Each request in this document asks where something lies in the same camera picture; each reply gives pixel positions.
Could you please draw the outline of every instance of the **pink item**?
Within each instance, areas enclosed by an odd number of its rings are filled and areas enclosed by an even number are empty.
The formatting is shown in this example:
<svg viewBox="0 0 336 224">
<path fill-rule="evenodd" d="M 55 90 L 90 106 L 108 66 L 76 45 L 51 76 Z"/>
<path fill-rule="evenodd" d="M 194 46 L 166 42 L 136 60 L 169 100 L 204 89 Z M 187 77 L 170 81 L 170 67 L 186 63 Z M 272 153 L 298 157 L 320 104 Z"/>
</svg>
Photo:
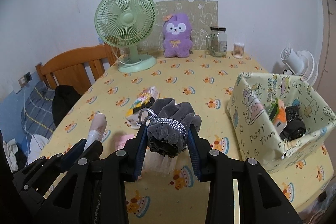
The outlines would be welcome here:
<svg viewBox="0 0 336 224">
<path fill-rule="evenodd" d="M 163 21 L 168 21 L 169 19 L 171 19 L 171 17 L 172 17 L 173 15 L 167 15 L 167 16 L 164 16 L 163 17 Z"/>
<path fill-rule="evenodd" d="M 134 134 L 122 135 L 122 136 L 115 137 L 115 150 L 123 149 L 126 142 L 129 139 L 133 139 L 133 138 L 135 138 Z"/>
</svg>

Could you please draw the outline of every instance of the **yellow fabric box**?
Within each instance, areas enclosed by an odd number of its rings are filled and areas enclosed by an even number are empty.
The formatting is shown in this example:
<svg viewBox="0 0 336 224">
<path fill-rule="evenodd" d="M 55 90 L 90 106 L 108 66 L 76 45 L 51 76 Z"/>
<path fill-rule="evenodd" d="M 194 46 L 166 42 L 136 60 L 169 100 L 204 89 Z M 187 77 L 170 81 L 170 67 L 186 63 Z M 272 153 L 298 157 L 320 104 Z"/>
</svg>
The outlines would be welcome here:
<svg viewBox="0 0 336 224">
<path fill-rule="evenodd" d="M 283 100 L 298 105 L 306 134 L 282 140 L 265 107 Z M 335 114 L 323 98 L 299 76 L 243 72 L 227 105 L 243 160 L 256 158 L 269 173 L 287 168 L 322 145 L 336 127 Z"/>
</svg>

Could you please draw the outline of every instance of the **black jar lid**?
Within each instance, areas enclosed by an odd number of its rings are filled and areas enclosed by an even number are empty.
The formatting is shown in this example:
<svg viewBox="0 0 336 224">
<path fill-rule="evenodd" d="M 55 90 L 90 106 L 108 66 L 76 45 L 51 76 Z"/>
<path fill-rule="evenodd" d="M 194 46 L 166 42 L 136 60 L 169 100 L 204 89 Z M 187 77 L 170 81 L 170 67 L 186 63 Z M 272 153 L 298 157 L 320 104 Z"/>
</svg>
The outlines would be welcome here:
<svg viewBox="0 0 336 224">
<path fill-rule="evenodd" d="M 210 30 L 212 30 L 212 31 L 226 31 L 226 28 L 214 26 L 214 27 L 210 27 Z"/>
</svg>

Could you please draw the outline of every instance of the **stuffed bunny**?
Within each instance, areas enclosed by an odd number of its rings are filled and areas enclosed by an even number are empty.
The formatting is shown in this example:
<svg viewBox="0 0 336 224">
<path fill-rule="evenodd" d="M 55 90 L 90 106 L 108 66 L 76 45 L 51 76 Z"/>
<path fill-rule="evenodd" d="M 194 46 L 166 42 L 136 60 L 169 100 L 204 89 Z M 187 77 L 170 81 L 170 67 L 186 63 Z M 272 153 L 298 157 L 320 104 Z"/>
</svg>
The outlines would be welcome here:
<svg viewBox="0 0 336 224">
<path fill-rule="evenodd" d="M 191 24 L 186 14 L 174 14 L 163 25 L 165 57 L 188 57 L 193 46 L 190 40 Z"/>
</svg>

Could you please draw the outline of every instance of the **chair backrest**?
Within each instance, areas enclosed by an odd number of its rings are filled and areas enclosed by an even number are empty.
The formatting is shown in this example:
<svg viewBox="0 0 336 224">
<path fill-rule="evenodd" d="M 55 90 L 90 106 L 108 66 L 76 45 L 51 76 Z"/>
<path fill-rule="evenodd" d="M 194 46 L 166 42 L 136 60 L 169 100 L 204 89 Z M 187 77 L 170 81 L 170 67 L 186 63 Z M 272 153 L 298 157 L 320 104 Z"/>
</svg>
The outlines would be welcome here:
<svg viewBox="0 0 336 224">
<path fill-rule="evenodd" d="M 55 76 L 59 85 L 71 85 L 79 94 L 84 94 L 91 86 L 84 63 L 89 63 L 97 80 L 105 72 L 101 61 L 103 58 L 108 59 L 110 66 L 116 61 L 109 45 L 77 48 L 55 56 L 45 65 L 38 64 L 36 70 L 41 81 L 50 88 L 57 87 Z"/>
</svg>

